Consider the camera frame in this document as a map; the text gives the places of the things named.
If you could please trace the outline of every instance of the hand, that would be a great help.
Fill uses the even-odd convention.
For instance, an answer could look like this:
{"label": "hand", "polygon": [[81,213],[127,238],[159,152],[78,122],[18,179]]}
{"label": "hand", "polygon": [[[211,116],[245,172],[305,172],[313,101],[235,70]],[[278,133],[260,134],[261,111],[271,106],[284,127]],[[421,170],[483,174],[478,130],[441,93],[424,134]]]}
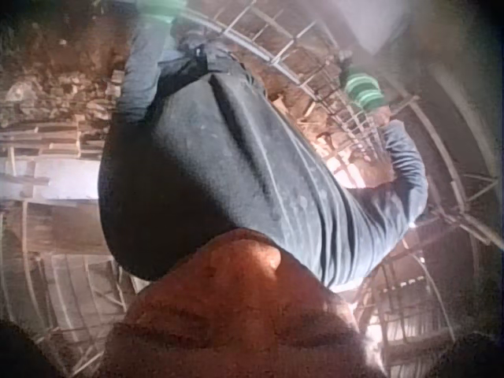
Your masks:
{"label": "hand", "polygon": [[391,108],[388,105],[381,106],[369,112],[368,117],[372,120],[376,127],[387,126],[392,117]]}

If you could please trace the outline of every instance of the bright light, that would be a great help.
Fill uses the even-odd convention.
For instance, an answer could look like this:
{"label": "bright light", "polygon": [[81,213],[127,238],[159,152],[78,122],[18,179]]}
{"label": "bright light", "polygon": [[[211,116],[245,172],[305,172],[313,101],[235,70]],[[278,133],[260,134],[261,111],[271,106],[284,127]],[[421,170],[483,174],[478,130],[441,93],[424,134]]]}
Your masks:
{"label": "bright light", "polygon": [[[353,164],[348,165],[347,171],[350,174],[353,181],[357,184],[357,187],[365,187],[365,182],[362,179],[361,173],[359,172],[358,168],[355,165],[353,165]],[[352,180],[348,176],[347,172],[344,171],[343,169],[340,169],[338,172],[336,172],[335,178],[338,181],[338,183],[340,183],[344,187],[355,188],[354,183],[352,182]]]}
{"label": "bright light", "polygon": [[356,278],[355,280],[351,280],[350,282],[344,283],[343,285],[332,286],[330,287],[330,289],[335,293],[342,293],[344,291],[358,288],[362,284],[362,281],[364,281],[363,278]]}
{"label": "bright light", "polygon": [[357,187],[365,187],[365,182],[362,179],[361,173],[359,172],[359,169],[353,165],[350,164],[348,165],[348,172],[350,173],[350,176],[354,179],[355,183],[357,184]]}
{"label": "bright light", "polygon": [[[369,323],[375,323],[377,321],[378,319],[375,317],[374,319],[370,320]],[[365,335],[373,339],[375,343],[381,343],[383,341],[382,329],[379,324],[369,325],[365,331]]]}
{"label": "bright light", "polygon": [[335,157],[331,157],[326,164],[331,172],[336,172],[341,165]]}

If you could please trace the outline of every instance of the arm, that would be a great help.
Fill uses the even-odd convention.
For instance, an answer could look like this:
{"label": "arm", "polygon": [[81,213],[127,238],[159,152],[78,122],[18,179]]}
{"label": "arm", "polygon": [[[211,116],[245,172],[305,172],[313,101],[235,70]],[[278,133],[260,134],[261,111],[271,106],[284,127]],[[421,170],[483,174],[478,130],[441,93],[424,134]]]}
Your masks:
{"label": "arm", "polygon": [[396,175],[392,187],[401,200],[404,217],[410,224],[422,214],[427,204],[428,184],[424,162],[401,121],[393,120],[381,132]]}
{"label": "arm", "polygon": [[379,187],[350,190],[363,216],[356,232],[371,239],[372,245],[361,243],[360,250],[370,249],[372,268],[404,237],[410,224],[424,211],[428,197],[424,163],[404,124],[393,120],[379,131],[396,178]]}
{"label": "arm", "polygon": [[146,116],[158,91],[160,64],[180,56],[170,31],[186,5],[186,0],[137,1],[140,17],[133,31],[115,123],[134,124]]}

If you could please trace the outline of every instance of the debris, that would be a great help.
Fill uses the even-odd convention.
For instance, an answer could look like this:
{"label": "debris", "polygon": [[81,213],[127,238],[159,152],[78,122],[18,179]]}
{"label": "debris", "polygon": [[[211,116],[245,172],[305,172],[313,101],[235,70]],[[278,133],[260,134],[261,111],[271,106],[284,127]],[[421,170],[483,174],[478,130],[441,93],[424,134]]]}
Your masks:
{"label": "debris", "polygon": [[81,155],[80,155],[80,159],[81,160],[93,160],[93,161],[100,161],[102,160],[102,154],[96,154],[95,152],[91,153],[91,154],[87,154],[85,152],[83,152]]}
{"label": "debris", "polygon": [[87,140],[86,144],[89,146],[96,146],[103,148],[105,146],[105,140]]}
{"label": "debris", "polygon": [[85,122],[86,121],[86,116],[83,114],[74,114],[73,115],[73,120],[79,124],[80,122]]}
{"label": "debris", "polygon": [[75,96],[77,94],[77,92],[79,91],[75,84],[64,84],[64,85],[62,85],[62,88],[63,88],[65,95],[67,95],[69,97]]}
{"label": "debris", "polygon": [[35,109],[35,100],[23,101],[19,106],[19,110],[26,115],[33,114],[34,109]]}
{"label": "debris", "polygon": [[57,81],[59,82],[60,85],[71,84],[72,83],[72,77],[69,74],[60,75],[60,76],[57,77]]}
{"label": "debris", "polygon": [[107,83],[107,89],[105,90],[106,96],[112,96],[113,98],[120,97],[120,86],[112,83]]}
{"label": "debris", "polygon": [[311,103],[306,108],[306,110],[304,111],[304,113],[302,115],[303,118],[309,117],[311,115],[311,113],[313,112],[313,110],[315,109],[315,106],[317,106],[317,103],[312,100]]}
{"label": "debris", "polygon": [[63,89],[63,87],[52,87],[50,90],[49,90],[49,93],[51,96],[53,97],[63,97],[65,95],[65,90]]}
{"label": "debris", "polygon": [[88,144],[83,144],[82,146],[80,146],[80,149],[84,153],[90,153],[92,151],[98,151],[100,153],[100,152],[102,152],[103,147],[102,146],[90,146]]}
{"label": "debris", "polygon": [[19,102],[24,100],[35,100],[37,94],[31,81],[18,81],[6,94],[7,102]]}
{"label": "debris", "polygon": [[114,69],[112,72],[112,79],[110,81],[114,84],[121,85],[124,81],[124,71]]}
{"label": "debris", "polygon": [[110,112],[107,111],[103,106],[99,105],[95,100],[89,101],[86,107],[91,111],[93,117],[100,120],[110,120]]}
{"label": "debris", "polygon": [[273,105],[276,109],[281,112],[284,116],[289,114],[289,109],[284,104],[284,97],[282,95],[278,96],[278,98],[273,101]]}

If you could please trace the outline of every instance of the dark gray sweatshirt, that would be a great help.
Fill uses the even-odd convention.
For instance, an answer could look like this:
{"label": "dark gray sweatshirt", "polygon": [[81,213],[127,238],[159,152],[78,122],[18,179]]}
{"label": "dark gray sweatshirt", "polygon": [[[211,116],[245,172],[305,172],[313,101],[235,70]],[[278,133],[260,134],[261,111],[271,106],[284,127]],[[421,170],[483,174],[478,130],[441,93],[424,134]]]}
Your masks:
{"label": "dark gray sweatshirt", "polygon": [[424,165],[403,124],[380,129],[395,181],[347,190],[238,63],[212,63],[177,63],[146,114],[128,109],[124,95],[99,183],[114,257],[156,280],[212,238],[247,228],[324,285],[366,276],[427,200]]}

